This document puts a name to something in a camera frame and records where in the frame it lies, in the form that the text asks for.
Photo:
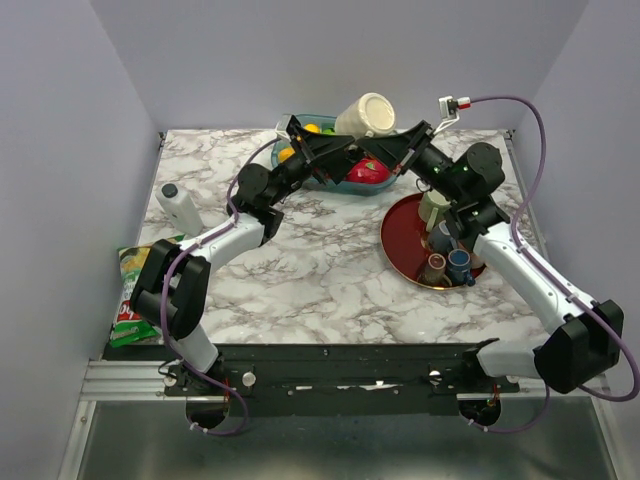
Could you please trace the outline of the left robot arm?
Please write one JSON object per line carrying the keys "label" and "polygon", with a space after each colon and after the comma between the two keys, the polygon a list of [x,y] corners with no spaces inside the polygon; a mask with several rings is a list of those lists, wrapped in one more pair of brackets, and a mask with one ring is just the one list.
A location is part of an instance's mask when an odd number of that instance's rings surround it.
{"label": "left robot arm", "polygon": [[222,380],[218,350],[201,326],[211,274],[273,238],[283,218],[275,204],[308,178],[340,182],[357,160],[354,134],[313,133],[293,115],[276,132],[293,155],[274,169],[247,160],[227,191],[228,220],[184,243],[155,242],[131,293],[133,311],[160,328],[165,347],[184,362],[188,384],[201,395],[214,393]]}

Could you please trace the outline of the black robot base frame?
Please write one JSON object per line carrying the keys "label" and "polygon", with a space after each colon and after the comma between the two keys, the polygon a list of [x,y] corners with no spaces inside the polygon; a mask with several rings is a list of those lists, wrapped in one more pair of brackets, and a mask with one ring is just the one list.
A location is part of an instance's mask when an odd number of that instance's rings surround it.
{"label": "black robot base frame", "polygon": [[486,376],[476,347],[445,344],[224,344],[213,377],[237,391],[251,417],[427,413],[516,393]]}

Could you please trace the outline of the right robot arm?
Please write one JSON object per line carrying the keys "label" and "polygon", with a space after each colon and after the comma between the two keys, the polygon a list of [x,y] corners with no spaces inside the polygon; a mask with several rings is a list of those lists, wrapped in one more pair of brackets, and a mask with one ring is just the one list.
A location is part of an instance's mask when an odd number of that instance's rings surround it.
{"label": "right robot arm", "polygon": [[363,137],[356,145],[398,173],[413,172],[450,203],[445,220],[450,234],[496,270],[540,319],[544,342],[492,341],[460,367],[460,379],[480,392],[496,377],[539,378],[567,394],[617,364],[624,323],[612,300],[598,302],[576,288],[541,257],[493,200],[504,182],[500,151],[479,142],[457,160],[433,146],[426,122],[401,134]]}

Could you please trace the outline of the cream ceramic mug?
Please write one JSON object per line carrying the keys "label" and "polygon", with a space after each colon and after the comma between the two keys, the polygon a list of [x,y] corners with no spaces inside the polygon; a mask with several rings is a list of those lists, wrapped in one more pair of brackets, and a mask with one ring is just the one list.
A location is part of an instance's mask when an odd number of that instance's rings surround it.
{"label": "cream ceramic mug", "polygon": [[391,134],[396,123],[391,102],[379,93],[369,92],[337,116],[334,131],[354,138],[379,137]]}

